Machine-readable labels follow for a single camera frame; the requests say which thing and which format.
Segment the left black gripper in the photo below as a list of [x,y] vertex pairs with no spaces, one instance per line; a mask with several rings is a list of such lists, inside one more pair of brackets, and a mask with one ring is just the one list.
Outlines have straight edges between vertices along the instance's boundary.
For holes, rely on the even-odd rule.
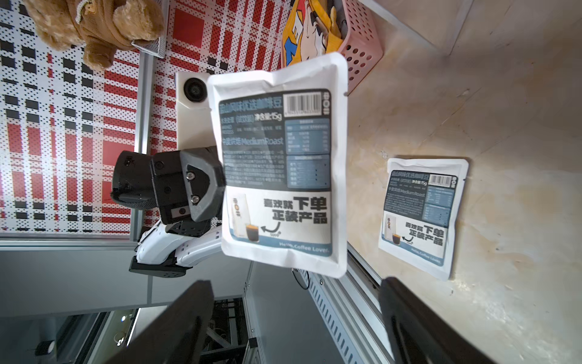
[[151,172],[163,224],[200,223],[221,212],[226,180],[216,147],[158,153]]

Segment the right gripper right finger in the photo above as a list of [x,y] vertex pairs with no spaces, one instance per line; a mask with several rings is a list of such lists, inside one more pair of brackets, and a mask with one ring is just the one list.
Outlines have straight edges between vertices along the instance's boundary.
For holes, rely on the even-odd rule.
[[382,280],[379,303],[396,363],[492,363],[399,279]]

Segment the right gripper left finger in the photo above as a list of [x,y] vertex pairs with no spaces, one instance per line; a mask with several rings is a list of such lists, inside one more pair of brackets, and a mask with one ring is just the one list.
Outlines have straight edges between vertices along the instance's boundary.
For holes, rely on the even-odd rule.
[[109,363],[197,363],[214,308],[210,281],[196,281]]

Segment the blue coffee bag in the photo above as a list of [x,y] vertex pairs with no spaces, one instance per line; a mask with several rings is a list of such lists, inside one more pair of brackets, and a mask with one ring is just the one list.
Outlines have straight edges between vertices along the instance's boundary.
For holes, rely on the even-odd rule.
[[379,248],[449,280],[468,170],[465,159],[389,159]]
[[348,64],[209,77],[227,256],[340,278],[347,270]]

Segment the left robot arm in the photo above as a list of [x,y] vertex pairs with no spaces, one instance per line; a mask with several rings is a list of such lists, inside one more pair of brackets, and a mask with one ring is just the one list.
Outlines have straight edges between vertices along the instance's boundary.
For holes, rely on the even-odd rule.
[[225,178],[216,147],[154,156],[123,151],[116,162],[111,198],[159,220],[139,239],[129,270],[178,278],[221,249]]

